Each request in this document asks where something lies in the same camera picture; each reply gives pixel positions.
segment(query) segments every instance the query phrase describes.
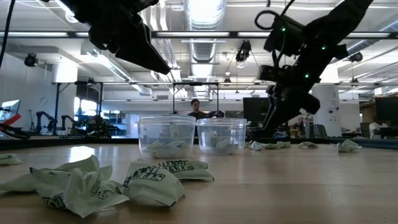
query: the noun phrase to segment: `clear plastic container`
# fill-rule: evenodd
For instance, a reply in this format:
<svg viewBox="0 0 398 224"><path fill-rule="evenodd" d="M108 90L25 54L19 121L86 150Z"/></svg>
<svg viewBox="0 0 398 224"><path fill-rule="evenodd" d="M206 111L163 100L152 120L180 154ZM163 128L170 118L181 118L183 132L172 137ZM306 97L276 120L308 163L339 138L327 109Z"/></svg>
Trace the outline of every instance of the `clear plastic container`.
<svg viewBox="0 0 398 224"><path fill-rule="evenodd" d="M182 115L140 117L139 150L145 157L179 159L191 154L195 118Z"/></svg>
<svg viewBox="0 0 398 224"><path fill-rule="evenodd" d="M246 119L208 118L197 121L200 150L209 154L233 154L244 149Z"/></svg>

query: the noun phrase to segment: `wooden table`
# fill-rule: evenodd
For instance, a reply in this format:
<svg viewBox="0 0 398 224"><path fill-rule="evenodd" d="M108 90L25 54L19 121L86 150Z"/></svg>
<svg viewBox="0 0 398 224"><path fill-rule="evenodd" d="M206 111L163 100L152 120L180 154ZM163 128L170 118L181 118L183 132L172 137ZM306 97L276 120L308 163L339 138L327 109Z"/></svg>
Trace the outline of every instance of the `wooden table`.
<svg viewBox="0 0 398 224"><path fill-rule="evenodd" d="M123 182L137 145L62 146L8 151L25 162L0 167L5 182L29 167L57 167L95 154L113 164ZM363 149L338 154L319 149L279 149L211 156L197 148L191 159L208 162L214 183L185 183L186 196L171 208L130 202L85 219L48 208L37 194L0 192L0 223L398 223L398 152Z"/></svg>

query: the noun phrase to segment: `monitor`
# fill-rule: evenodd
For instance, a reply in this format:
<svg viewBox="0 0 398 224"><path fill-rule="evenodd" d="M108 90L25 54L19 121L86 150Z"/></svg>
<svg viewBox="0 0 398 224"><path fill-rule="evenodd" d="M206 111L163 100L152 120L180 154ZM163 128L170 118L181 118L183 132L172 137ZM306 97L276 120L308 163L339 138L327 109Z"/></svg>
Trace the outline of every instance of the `monitor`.
<svg viewBox="0 0 398 224"><path fill-rule="evenodd" d="M0 107L0 121L6 121L18 114L20 100L3 102Z"/></svg>
<svg viewBox="0 0 398 224"><path fill-rule="evenodd" d="M395 121L398 119L398 97L377 97L376 116L379 121Z"/></svg>
<svg viewBox="0 0 398 224"><path fill-rule="evenodd" d="M268 98L243 98L243 117L247 121L264 122L268 109Z"/></svg>

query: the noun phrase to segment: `person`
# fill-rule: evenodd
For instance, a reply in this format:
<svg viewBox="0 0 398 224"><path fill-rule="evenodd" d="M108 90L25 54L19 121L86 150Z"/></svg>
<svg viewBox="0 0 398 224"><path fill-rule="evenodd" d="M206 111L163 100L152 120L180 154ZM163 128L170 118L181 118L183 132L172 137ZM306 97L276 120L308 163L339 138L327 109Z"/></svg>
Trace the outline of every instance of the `person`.
<svg viewBox="0 0 398 224"><path fill-rule="evenodd" d="M375 117L373 123L369 125L369 132L371 133L371 139L381 139L379 134L380 128L387 128L388 125L384 124L382 121L377 120Z"/></svg>
<svg viewBox="0 0 398 224"><path fill-rule="evenodd" d="M191 101L192 112L188 114L188 116L193 116L197 120L207 118L207 114L205 112L200 111L200 101L198 99L193 99Z"/></svg>

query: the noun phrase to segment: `dark screen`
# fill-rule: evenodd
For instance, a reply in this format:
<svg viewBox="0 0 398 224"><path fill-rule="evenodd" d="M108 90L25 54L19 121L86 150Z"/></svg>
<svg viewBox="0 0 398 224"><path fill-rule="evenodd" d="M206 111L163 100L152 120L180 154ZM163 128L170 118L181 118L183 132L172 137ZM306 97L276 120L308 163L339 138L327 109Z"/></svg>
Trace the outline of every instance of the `dark screen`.
<svg viewBox="0 0 398 224"><path fill-rule="evenodd" d="M380 121L398 119L398 97L376 98L376 114Z"/></svg>
<svg viewBox="0 0 398 224"><path fill-rule="evenodd" d="M243 116L248 121L263 122L268 108L268 98L243 98Z"/></svg>

